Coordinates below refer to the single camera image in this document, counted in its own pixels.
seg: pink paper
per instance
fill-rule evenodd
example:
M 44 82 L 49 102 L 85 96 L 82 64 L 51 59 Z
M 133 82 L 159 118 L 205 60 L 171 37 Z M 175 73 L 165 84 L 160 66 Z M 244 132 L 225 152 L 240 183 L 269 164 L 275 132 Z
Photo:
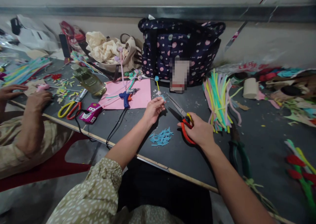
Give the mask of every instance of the pink paper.
M 103 109 L 124 109 L 124 101 L 119 96 L 112 99 L 105 98 L 106 96 L 116 92 L 122 87 L 122 82 L 111 82 L 106 85 L 107 91 L 99 101 L 99 104 L 102 105 Z M 132 101 L 129 102 L 131 109 L 146 108 L 148 102 L 151 101 L 150 79 L 135 81 L 132 86 L 132 89 L 133 88 L 139 88 L 140 90 L 132 95 Z M 110 95 L 110 97 L 116 96 L 119 93 L 123 93 L 124 91 L 125 88 L 121 89 L 113 95 Z
M 275 108 L 277 108 L 277 109 L 280 108 L 280 106 L 279 106 L 274 100 L 268 100 L 268 101 L 270 101 L 270 103 L 271 103 Z

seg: gray table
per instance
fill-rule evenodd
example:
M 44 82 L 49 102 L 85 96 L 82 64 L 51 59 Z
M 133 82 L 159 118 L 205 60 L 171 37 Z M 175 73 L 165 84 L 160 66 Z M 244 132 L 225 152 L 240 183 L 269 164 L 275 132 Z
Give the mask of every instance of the gray table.
M 20 52 L 20 54 L 23 58 L 26 58 L 23 52 Z M 54 60 L 54 67 L 58 68 L 62 65 L 61 60 Z M 62 73 L 63 78 L 71 77 L 69 66 L 56 73 Z M 46 75 L 46 73 L 40 73 L 38 77 L 43 75 Z M 164 95 L 169 92 L 169 85 L 160 83 L 159 87 Z M 152 97 L 155 97 L 153 92 L 155 89 L 157 89 L 157 86 L 151 81 Z M 187 112 L 195 112 L 205 121 L 209 119 L 210 110 L 202 86 L 188 88 L 184 94 L 173 94 L 173 97 Z M 82 101 L 83 108 L 87 108 L 90 103 L 98 102 L 98 100 L 99 98 L 88 93 Z M 234 100 L 251 108 L 248 111 L 238 109 L 242 117 L 242 126 L 238 127 L 238 131 L 241 140 L 246 145 L 245 151 L 250 159 L 255 183 L 264 186 L 264 188 L 258 188 L 259 191 L 276 206 L 280 216 L 295 223 L 308 223 L 308 205 L 304 193 L 300 184 L 289 178 L 286 173 L 286 169 L 290 169 L 291 166 L 285 162 L 285 157 L 290 153 L 284 141 L 291 139 L 315 166 L 315 155 L 313 155 L 315 154 L 315 129 L 304 124 L 290 126 L 288 124 L 290 121 L 280 115 L 279 110 L 275 109 L 268 101 L 244 99 L 242 92 L 239 92 Z M 14 102 L 25 105 L 26 97 L 18 97 Z M 44 114 L 58 123 L 78 130 L 74 120 L 69 121 L 66 118 L 60 119 L 57 117 L 57 112 L 62 105 L 63 103 L 59 105 L 55 102 L 45 109 Z M 167 102 L 166 107 L 174 109 L 170 102 Z M 111 144 L 115 144 L 126 135 L 141 119 L 144 111 L 145 109 L 128 110 L 117 131 L 111 137 Z M 93 125 L 84 127 L 84 123 L 80 120 L 80 126 L 84 128 L 84 134 L 105 142 L 121 113 L 122 110 L 103 110 Z M 232 119 L 237 121 L 234 113 L 232 113 Z M 139 148 L 138 156 L 147 162 L 158 164 L 160 168 L 166 171 L 172 170 L 172 173 L 176 175 L 181 173 L 186 179 L 193 180 L 204 187 L 210 187 L 209 189 L 217 187 L 212 169 L 204 154 L 197 146 L 187 144 L 182 132 L 176 125 L 177 122 L 175 116 L 168 109 L 162 113 L 158 122 L 146 135 Z M 170 143 L 164 147 L 152 147 L 148 136 L 153 132 L 159 133 L 168 127 L 174 132 Z M 228 157 L 230 135 L 226 133 L 214 134 L 214 138 Z

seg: hot glue gun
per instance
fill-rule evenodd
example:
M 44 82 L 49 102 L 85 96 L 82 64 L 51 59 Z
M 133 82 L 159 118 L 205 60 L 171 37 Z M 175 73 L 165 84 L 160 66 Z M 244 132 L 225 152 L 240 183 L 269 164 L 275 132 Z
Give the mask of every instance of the hot glue gun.
M 119 97 L 124 99 L 124 109 L 130 108 L 129 102 L 132 100 L 132 95 L 134 95 L 138 90 L 139 88 L 130 89 L 119 94 Z

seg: hand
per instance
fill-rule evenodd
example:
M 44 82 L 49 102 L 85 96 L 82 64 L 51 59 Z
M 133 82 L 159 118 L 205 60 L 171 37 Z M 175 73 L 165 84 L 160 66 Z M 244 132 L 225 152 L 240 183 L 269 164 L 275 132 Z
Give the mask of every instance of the hand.
M 24 85 L 11 85 L 6 86 L 0 89 L 0 100 L 8 100 L 12 99 L 16 96 L 22 95 L 23 92 L 13 92 L 14 90 L 23 90 L 26 91 L 28 89 L 27 86 Z
M 157 121 L 160 112 L 165 109 L 165 100 L 162 97 L 156 97 L 148 103 L 143 118 L 153 125 Z
M 25 111 L 42 112 L 45 105 L 52 99 L 52 94 L 48 91 L 35 92 L 30 95 L 26 102 Z
M 189 129 L 186 125 L 184 125 L 187 135 L 201 148 L 216 145 L 213 137 L 213 126 L 204 122 L 195 113 L 189 112 L 189 114 L 191 115 L 194 126 L 192 129 Z

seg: forearm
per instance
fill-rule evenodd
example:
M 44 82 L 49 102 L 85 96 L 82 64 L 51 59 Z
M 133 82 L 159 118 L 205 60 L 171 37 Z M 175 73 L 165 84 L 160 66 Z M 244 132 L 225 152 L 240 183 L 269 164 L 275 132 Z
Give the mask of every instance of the forearm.
M 235 223 L 275 223 L 235 171 L 221 149 L 203 150 L 214 171 L 219 191 Z
M 124 170 L 151 128 L 151 124 L 141 119 L 118 143 L 106 154 L 106 158 L 116 161 Z
M 26 109 L 16 146 L 31 158 L 40 149 L 44 133 L 45 127 L 41 112 Z

